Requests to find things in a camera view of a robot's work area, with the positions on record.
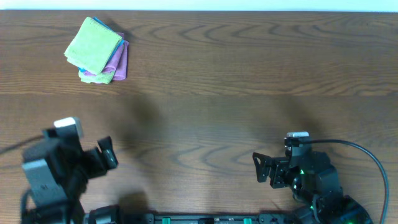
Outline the light green microfiber cloth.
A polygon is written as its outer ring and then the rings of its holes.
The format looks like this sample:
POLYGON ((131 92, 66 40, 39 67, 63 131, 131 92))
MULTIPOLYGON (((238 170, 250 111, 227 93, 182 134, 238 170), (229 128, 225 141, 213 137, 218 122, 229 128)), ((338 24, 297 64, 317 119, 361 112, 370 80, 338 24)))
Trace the light green microfiber cloth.
POLYGON ((64 52, 72 65, 99 74, 118 49, 123 38, 91 17, 86 17, 64 52))

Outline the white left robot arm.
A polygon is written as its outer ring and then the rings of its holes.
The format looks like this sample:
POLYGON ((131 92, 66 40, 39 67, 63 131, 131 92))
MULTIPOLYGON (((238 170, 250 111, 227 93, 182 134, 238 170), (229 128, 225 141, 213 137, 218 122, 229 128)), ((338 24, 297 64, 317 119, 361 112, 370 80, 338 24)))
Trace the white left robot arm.
POLYGON ((78 137, 47 138, 23 153, 30 189, 21 198, 22 223, 83 223, 88 181, 118 166, 111 138, 89 151, 78 137))

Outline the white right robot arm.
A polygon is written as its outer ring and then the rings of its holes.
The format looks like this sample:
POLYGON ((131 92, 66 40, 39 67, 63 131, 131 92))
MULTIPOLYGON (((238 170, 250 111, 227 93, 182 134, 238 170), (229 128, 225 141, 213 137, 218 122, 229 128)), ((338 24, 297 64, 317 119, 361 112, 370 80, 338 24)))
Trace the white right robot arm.
POLYGON ((336 168, 324 152, 309 150, 285 157, 253 153, 258 182, 270 178, 274 189, 288 187, 304 204, 288 215, 289 223, 372 223, 368 212, 343 193, 336 168))

